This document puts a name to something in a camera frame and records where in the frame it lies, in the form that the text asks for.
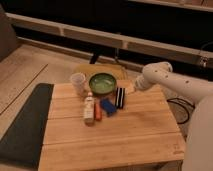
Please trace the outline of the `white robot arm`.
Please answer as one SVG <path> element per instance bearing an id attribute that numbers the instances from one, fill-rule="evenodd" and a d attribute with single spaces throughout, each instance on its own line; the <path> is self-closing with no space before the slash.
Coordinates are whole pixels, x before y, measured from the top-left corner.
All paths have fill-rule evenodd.
<path id="1" fill-rule="evenodd" d="M 213 81 L 173 72 L 169 62 L 147 64 L 136 78 L 136 90 L 159 84 L 194 103 L 182 171 L 213 171 Z"/>

